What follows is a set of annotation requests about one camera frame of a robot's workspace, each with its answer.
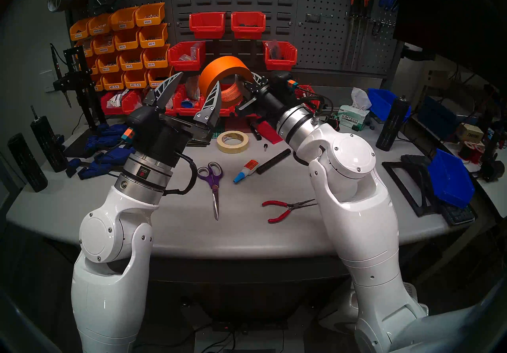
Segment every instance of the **blue bin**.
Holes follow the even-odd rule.
[[[461,159],[437,149],[428,171],[439,199],[460,208],[470,203],[475,188]]]
[[[392,102],[396,99],[396,95],[388,90],[368,88],[368,98],[372,103],[370,111],[373,111],[373,113],[375,113],[375,115],[382,121],[386,121],[387,117],[389,117],[389,112],[391,111]],[[403,119],[403,122],[409,118],[411,109],[412,108],[409,106],[409,110],[407,111],[407,115]]]

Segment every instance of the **cardboard box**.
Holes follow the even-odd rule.
[[[362,129],[369,112],[369,110],[361,110],[344,104],[340,107],[337,116],[340,120],[340,125],[359,131]]]
[[[461,141],[469,141],[470,143],[480,143],[484,133],[477,126],[461,123],[456,132]]]

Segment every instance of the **pegboard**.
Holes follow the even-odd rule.
[[[378,1],[374,0],[372,20],[393,25],[383,25],[379,34],[373,37],[373,22],[355,19],[347,62],[345,67],[342,67],[350,27],[348,17],[350,0],[298,0],[297,27],[294,36],[294,45],[298,48],[296,67],[385,76],[395,53],[396,40],[392,38],[392,34],[396,13],[380,8]],[[320,23],[306,21],[307,13],[320,14]],[[358,60],[366,24],[368,30],[365,34],[365,46]],[[354,47],[355,60],[351,68]]]
[[[226,12],[225,34],[220,40],[206,41],[206,63],[223,55],[239,57],[254,71],[266,70],[263,46],[260,40],[235,39],[231,31],[231,12],[262,11],[266,15],[266,30],[262,39],[285,40],[298,49],[298,62],[294,67],[314,69],[327,73],[350,72],[362,76],[386,77],[395,53],[396,40],[392,39],[394,26],[384,25],[375,38],[371,35],[370,23],[365,47],[357,70],[350,68],[356,36],[356,61],[365,20],[354,23],[349,49],[348,63],[343,68],[342,60],[349,27],[347,16],[349,0],[120,0],[119,7],[127,8],[147,3],[165,2],[164,22],[169,24],[168,42],[195,40],[189,29],[189,14],[200,11]],[[320,23],[306,22],[306,14],[321,14]],[[74,12],[73,20],[86,17],[86,12]],[[375,0],[372,19],[394,24],[396,13],[386,12]]]

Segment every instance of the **masking tape roll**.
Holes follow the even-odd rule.
[[[236,145],[225,144],[225,141],[231,138],[238,139],[241,143]],[[223,153],[239,154],[248,148],[248,136],[246,133],[238,132],[237,130],[229,130],[216,138],[216,146]]]
[[[252,72],[239,58],[233,56],[220,57],[210,62],[199,77],[199,89],[204,94],[204,98],[208,97],[217,81],[231,75],[240,75],[247,81],[254,82]],[[222,90],[222,107],[234,106],[242,98],[243,95],[234,84],[230,88]]]

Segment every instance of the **white table surface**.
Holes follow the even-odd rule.
[[[375,150],[377,171],[389,189],[398,217],[400,244],[449,233],[452,229],[441,215],[417,217],[381,165],[383,161],[399,161],[404,154],[422,154],[413,144],[404,141],[396,141],[389,152],[376,149],[375,142],[382,125],[375,126],[375,130],[366,127],[359,135]],[[69,139],[69,143],[85,129],[80,128]],[[342,128],[341,131],[352,132],[348,128]],[[265,139],[256,141],[251,134],[249,137],[248,150],[235,155],[220,152],[216,140],[212,140],[206,148],[185,149],[185,154],[194,159],[197,167],[216,161],[224,170],[219,189],[219,221],[213,217],[212,194],[208,184],[197,179],[188,194],[163,197],[160,208],[152,214],[154,255],[198,259],[261,259],[336,253],[327,237],[318,207],[295,210],[275,225],[267,223],[269,218],[280,215],[285,209],[278,206],[261,207],[262,202],[297,202],[314,198],[308,167],[297,163],[292,156],[262,175],[255,173],[237,185],[233,184],[233,178],[248,160],[258,159],[263,163],[288,148],[285,142],[272,145]],[[269,144],[266,152],[264,143]],[[81,181],[77,174],[68,178],[65,172],[54,173],[47,162],[43,165],[43,171],[48,178],[47,188],[34,193],[30,185],[26,185],[9,210],[7,220],[44,236],[77,244],[81,220],[103,204],[116,179],[103,175]],[[404,170],[398,169],[397,173],[417,201],[413,181],[405,179],[408,175]],[[190,175],[188,164],[180,160],[173,170],[168,188],[186,187]]]
[[[424,124],[422,124],[417,119],[417,114],[414,114],[412,118],[421,125],[426,131],[432,135],[435,139],[440,141],[440,143],[444,146],[444,148],[451,154],[458,156],[459,151],[461,150],[460,144],[450,143],[449,141],[441,141],[437,135],[435,135],[432,131],[430,131]],[[507,149],[498,150],[497,160],[502,161],[504,165],[507,165]],[[463,161],[466,169],[469,172],[479,171],[481,166],[480,164],[473,164],[472,162]],[[507,178],[506,176],[500,177],[497,181],[493,181],[487,183],[483,178],[475,178],[477,183],[484,190],[485,194],[491,200],[491,203],[495,206],[498,214],[501,218],[507,217],[507,201],[505,201],[506,193],[507,193]]]

